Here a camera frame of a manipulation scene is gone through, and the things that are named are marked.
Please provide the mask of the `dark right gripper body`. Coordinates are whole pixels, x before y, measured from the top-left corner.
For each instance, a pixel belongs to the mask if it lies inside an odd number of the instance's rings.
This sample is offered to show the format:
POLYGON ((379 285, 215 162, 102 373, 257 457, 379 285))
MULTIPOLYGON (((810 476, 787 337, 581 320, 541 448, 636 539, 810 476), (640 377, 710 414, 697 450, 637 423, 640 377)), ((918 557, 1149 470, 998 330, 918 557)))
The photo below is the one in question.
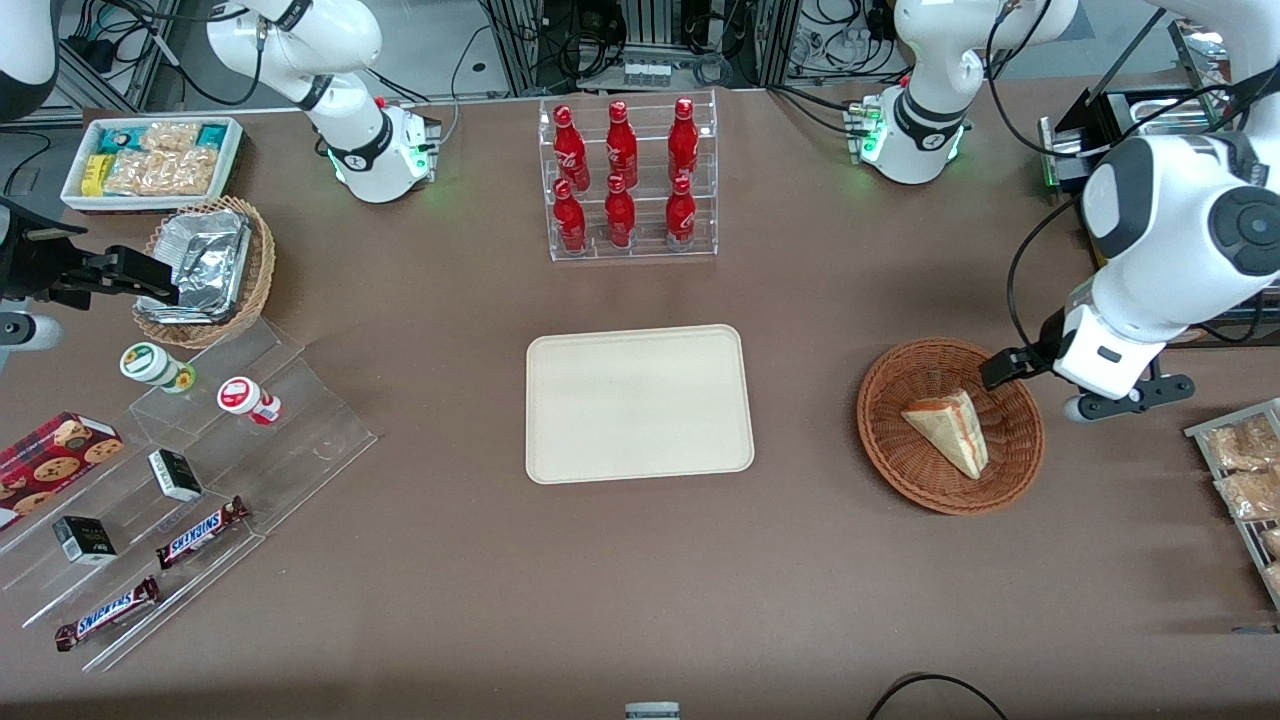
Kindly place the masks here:
POLYGON ((52 281, 82 268, 83 254, 70 240, 87 229, 46 218, 8 197, 1 204, 3 299, 45 301, 52 281))

